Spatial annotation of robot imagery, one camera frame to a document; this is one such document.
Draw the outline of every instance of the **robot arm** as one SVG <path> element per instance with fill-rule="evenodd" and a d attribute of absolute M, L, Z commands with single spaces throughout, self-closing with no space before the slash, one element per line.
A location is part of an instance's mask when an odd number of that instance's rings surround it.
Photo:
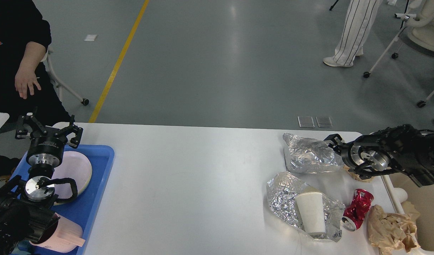
<path fill-rule="evenodd" d="M 51 178 L 62 163 L 65 145 L 78 147 L 82 132 L 74 125 L 74 117 L 64 129 L 43 126 L 34 115 L 19 117 L 16 139 L 31 139 L 26 155 L 31 168 L 28 181 L 17 175 L 0 188 L 0 255 L 9 254 L 23 239 L 39 243 L 54 232 L 58 218 L 50 208 L 55 202 L 74 200 L 77 185 L 72 178 Z M 72 133 L 76 136 L 69 141 Z M 55 185 L 65 183 L 70 184 L 72 196 L 60 199 Z"/>
<path fill-rule="evenodd" d="M 348 143 L 339 134 L 325 141 L 361 179 L 400 172 L 418 187 L 434 184 L 434 131 L 419 131 L 406 124 Z"/>

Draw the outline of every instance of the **white cup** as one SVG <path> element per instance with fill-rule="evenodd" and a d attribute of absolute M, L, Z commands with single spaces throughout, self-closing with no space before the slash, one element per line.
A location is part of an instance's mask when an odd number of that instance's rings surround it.
<path fill-rule="evenodd" d="M 77 223 L 70 221 L 59 214 L 58 226 L 55 232 L 45 242 L 32 245 L 54 250 L 57 252 L 67 253 L 74 250 L 77 246 L 82 247 L 84 239 L 81 238 L 83 230 Z"/>
<path fill-rule="evenodd" d="M 406 190 L 402 188 L 394 188 L 394 196 L 398 199 L 400 203 L 403 203 L 408 199 L 408 194 Z"/>
<path fill-rule="evenodd" d="M 297 195 L 295 200 L 305 232 L 309 234 L 325 233 L 323 194 L 321 192 L 306 192 Z"/>

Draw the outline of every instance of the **yellow floor line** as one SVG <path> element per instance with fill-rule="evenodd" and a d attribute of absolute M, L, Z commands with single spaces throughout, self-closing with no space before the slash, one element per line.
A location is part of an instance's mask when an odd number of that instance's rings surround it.
<path fill-rule="evenodd" d="M 113 67 L 113 71 L 110 74 L 110 77 L 108 78 L 107 84 L 104 87 L 104 90 L 102 91 L 102 94 L 100 95 L 99 101 L 96 104 L 96 107 L 94 108 L 93 113 L 91 114 L 91 118 L 89 118 L 89 123 L 96 122 L 97 116 L 99 115 L 100 109 L 102 108 L 102 105 L 105 102 L 105 99 L 107 98 L 108 92 L 111 88 L 111 85 L 113 84 L 113 81 L 115 80 L 116 74 L 118 73 L 119 67 L 121 66 L 121 63 L 124 60 L 124 56 L 127 53 L 127 49 L 129 48 L 129 45 L 133 39 L 133 35 L 135 35 L 135 32 L 138 28 L 138 24 L 141 21 L 141 18 L 143 17 L 144 10 L 146 10 L 146 6 L 148 6 L 149 0 L 145 0 L 143 7 L 140 10 L 140 13 L 138 14 L 137 19 L 135 20 L 135 23 L 133 24 L 132 30 L 130 31 L 129 36 L 127 37 L 126 43 L 124 44 L 123 50 L 119 54 L 118 61 L 116 61 L 115 67 Z"/>

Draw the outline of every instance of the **red can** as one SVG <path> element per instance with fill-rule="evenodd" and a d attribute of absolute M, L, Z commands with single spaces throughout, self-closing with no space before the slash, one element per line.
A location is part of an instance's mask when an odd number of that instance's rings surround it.
<path fill-rule="evenodd" d="M 360 228 L 365 218 L 365 214 L 370 210 L 373 195 L 363 189 L 356 189 L 354 191 L 353 200 L 351 205 L 345 209 L 343 213 L 343 227 L 349 231 L 356 231 Z"/>

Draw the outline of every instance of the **hand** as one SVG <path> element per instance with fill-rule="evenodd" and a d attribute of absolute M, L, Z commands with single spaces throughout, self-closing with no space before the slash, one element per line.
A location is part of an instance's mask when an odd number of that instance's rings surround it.
<path fill-rule="evenodd" d="M 34 95 L 34 85 L 37 89 L 41 90 L 34 70 L 20 66 L 15 78 L 16 91 L 19 93 L 20 97 L 26 99 L 28 97 L 28 89 L 29 94 L 31 96 Z"/>

